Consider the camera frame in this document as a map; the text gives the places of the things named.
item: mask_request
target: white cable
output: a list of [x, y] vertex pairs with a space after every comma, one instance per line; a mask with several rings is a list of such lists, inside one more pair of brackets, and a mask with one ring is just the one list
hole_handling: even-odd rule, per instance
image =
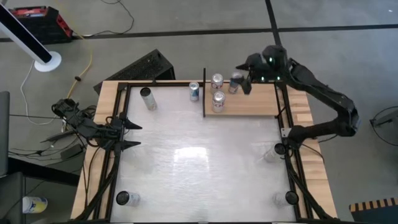
[[21, 93], [22, 93], [22, 96], [24, 97], [25, 109], [26, 109], [26, 116], [27, 116], [27, 119], [29, 120], [29, 122], [31, 122], [32, 124], [36, 124], [36, 125], [46, 125], [46, 124], [50, 124], [50, 123], [54, 120], [54, 118], [55, 118], [57, 115], [55, 115], [54, 118], [51, 119], [51, 121], [46, 122], [46, 123], [36, 123], [36, 122], [32, 121], [32, 120], [30, 119], [30, 117], [29, 117], [28, 104], [27, 104], [27, 100], [26, 100], [26, 97], [25, 97], [25, 93], [24, 93], [24, 91], [23, 91], [23, 89], [22, 89], [22, 88], [24, 87], [24, 85], [25, 85], [26, 80], [29, 78], [30, 73], [32, 72], [32, 68], [33, 68], [33, 64], [34, 64], [34, 63], [35, 63], [35, 60], [33, 60], [32, 65], [30, 66], [29, 72], [27, 73], [27, 75], [26, 75], [24, 81], [22, 82], [22, 85], [21, 85]]

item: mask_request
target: aluminum can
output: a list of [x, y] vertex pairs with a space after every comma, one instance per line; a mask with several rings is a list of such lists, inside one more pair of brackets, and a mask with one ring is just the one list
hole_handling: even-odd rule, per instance
[[223, 91], [224, 78], [221, 74], [214, 74], [211, 78], [211, 94]]
[[220, 113], [224, 109], [225, 94], [222, 91], [218, 91], [213, 95], [213, 111]]
[[199, 100], [199, 83], [197, 83], [197, 82], [189, 83], [189, 89], [190, 89], [191, 101], [198, 101]]
[[148, 110], [154, 110], [157, 107], [154, 95], [152, 94], [150, 88], [144, 87], [139, 92]]
[[[243, 77], [243, 75], [240, 74], [239, 72], [232, 73], [232, 78], [242, 78], [242, 77]], [[238, 91], [238, 88], [239, 88], [239, 84], [231, 80], [229, 83], [229, 89], [228, 89], [229, 93], [235, 94]]]
[[299, 196], [293, 191], [278, 192], [273, 196], [273, 199], [278, 207], [296, 205], [299, 202]]
[[265, 154], [264, 159], [267, 162], [280, 162], [282, 161], [281, 157], [285, 154], [286, 149], [285, 146], [281, 143], [272, 146]]
[[118, 205], [127, 205], [127, 206], [138, 206], [141, 201], [141, 197], [137, 193], [127, 192], [125, 190], [118, 193], [116, 196], [116, 203]]

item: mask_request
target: can lid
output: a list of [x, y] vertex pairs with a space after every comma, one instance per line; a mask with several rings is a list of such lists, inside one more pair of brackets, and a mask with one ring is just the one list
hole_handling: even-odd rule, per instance
[[191, 88], [192, 90], [197, 90], [197, 89], [199, 89], [199, 83], [191, 82], [191, 83], [189, 83], [189, 88]]
[[232, 73], [232, 78], [241, 78], [243, 75], [240, 72], [234, 72]]
[[130, 199], [130, 195], [127, 191], [121, 191], [118, 193], [118, 195], [116, 196], [116, 203], [119, 205], [125, 205], [128, 203]]
[[291, 205], [296, 205], [297, 202], [299, 202], [299, 196], [293, 192], [293, 191], [288, 191], [285, 195], [287, 203]]
[[150, 88], [144, 87], [144, 88], [141, 89], [141, 91], [139, 93], [141, 94], [141, 96], [149, 96]]
[[222, 92], [222, 91], [217, 91], [215, 94], [214, 94], [214, 100], [216, 100], [216, 101], [220, 101], [220, 100], [223, 100], [223, 99], [225, 99], [225, 94]]
[[282, 143], [277, 143], [274, 147], [275, 152], [279, 155], [284, 155], [286, 153], [286, 148]]
[[222, 82], [223, 81], [223, 76], [221, 74], [214, 74], [213, 78], [211, 78], [214, 82]]

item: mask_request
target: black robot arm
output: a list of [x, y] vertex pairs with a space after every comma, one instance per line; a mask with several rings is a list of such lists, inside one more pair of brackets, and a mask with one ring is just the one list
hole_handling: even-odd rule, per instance
[[354, 136], [359, 124], [358, 112], [354, 102], [346, 95], [337, 92], [322, 82], [305, 66], [292, 58], [282, 46], [270, 45], [262, 54], [253, 54], [238, 69], [249, 71], [247, 79], [234, 80], [242, 85], [245, 94], [251, 90], [251, 82], [281, 80], [296, 90], [306, 91], [322, 103], [337, 112], [337, 117], [329, 122], [313, 126], [293, 126], [287, 140], [295, 148], [300, 147], [306, 138], [315, 138], [327, 134]]

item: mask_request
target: gray floor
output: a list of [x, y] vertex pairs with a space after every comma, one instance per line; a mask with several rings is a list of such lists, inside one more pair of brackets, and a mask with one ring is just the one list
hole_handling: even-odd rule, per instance
[[[135, 17], [130, 32], [203, 30], [232, 28], [270, 28], [264, 1], [250, 0], [124, 0]], [[61, 10], [67, 22], [82, 34], [106, 29], [122, 31], [130, 18], [120, 5], [94, 0], [8, 0], [7, 7], [50, 5]], [[272, 1], [279, 27], [348, 26], [398, 24], [398, 3], [371, 0], [278, 0]], [[322, 143], [326, 171], [339, 218], [352, 220], [350, 203], [398, 195], [398, 149], [379, 140], [369, 127], [378, 111], [398, 105], [398, 31], [357, 30], [333, 32], [292, 32], [280, 35], [291, 57], [306, 65], [323, 82], [351, 97], [358, 107], [362, 125], [353, 138], [336, 138]], [[178, 79], [196, 79], [201, 69], [209, 73], [229, 74], [249, 54], [274, 44], [271, 33], [228, 34], [180, 37], [142, 37], [128, 39], [77, 40], [70, 44], [50, 45], [61, 53], [63, 63], [50, 73], [33, 70], [24, 90], [31, 115], [53, 116], [50, 105], [64, 98], [78, 75], [87, 65], [89, 48], [94, 52], [93, 66], [84, 77], [73, 99], [82, 107], [95, 105], [98, 96], [92, 86], [129, 65], [153, 49], [159, 49], [174, 65]], [[11, 113], [24, 114], [25, 105], [19, 87], [32, 59], [14, 43], [0, 43], [0, 90], [11, 92]], [[310, 98], [316, 123], [334, 118], [329, 108]], [[59, 132], [60, 122], [35, 126], [24, 118], [11, 118], [11, 148], [38, 150], [43, 138]], [[396, 127], [387, 125], [383, 136], [395, 140]], [[67, 139], [55, 148], [68, 144]], [[53, 161], [37, 161], [51, 164]], [[81, 167], [81, 158], [54, 165], [65, 171]], [[66, 221], [72, 209], [76, 188], [46, 183], [33, 195], [49, 198], [50, 206], [30, 220], [43, 223]]]

